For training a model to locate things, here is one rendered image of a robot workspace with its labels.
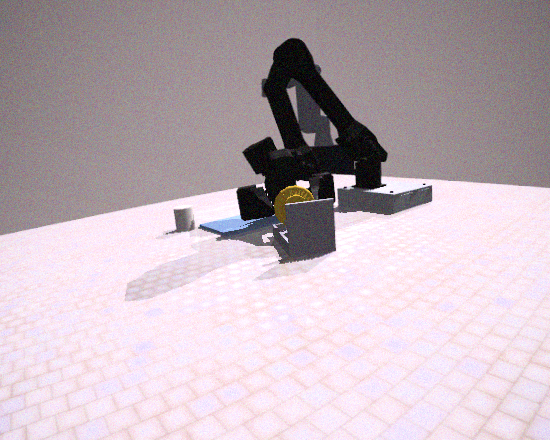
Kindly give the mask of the yellow plate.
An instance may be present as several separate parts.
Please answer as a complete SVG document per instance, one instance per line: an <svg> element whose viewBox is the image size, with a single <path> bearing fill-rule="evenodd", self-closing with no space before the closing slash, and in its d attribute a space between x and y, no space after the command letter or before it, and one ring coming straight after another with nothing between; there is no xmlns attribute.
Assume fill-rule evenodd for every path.
<svg viewBox="0 0 550 440"><path fill-rule="evenodd" d="M275 198L274 209L277 219L284 223L286 220L285 204L314 201L314 197L311 192L301 186L290 186L282 190ZM287 225L286 225L287 226Z"/></svg>

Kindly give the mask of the light blue square mat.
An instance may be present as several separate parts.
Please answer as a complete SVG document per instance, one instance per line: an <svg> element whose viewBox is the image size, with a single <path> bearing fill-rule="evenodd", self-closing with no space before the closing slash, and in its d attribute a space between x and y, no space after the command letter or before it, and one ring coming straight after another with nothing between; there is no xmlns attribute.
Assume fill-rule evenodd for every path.
<svg viewBox="0 0 550 440"><path fill-rule="evenodd" d="M208 223L199 224L199 227L216 232L224 236L232 236L259 228L281 223L275 215L270 217L244 221L240 215L224 218Z"/></svg>

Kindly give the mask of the white cylinder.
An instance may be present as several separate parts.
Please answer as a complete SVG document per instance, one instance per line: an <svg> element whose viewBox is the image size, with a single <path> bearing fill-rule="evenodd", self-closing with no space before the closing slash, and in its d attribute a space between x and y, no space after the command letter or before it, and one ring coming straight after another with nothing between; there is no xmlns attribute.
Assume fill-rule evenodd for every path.
<svg viewBox="0 0 550 440"><path fill-rule="evenodd" d="M188 232L196 229L193 205L180 205L173 209L176 232Z"/></svg>

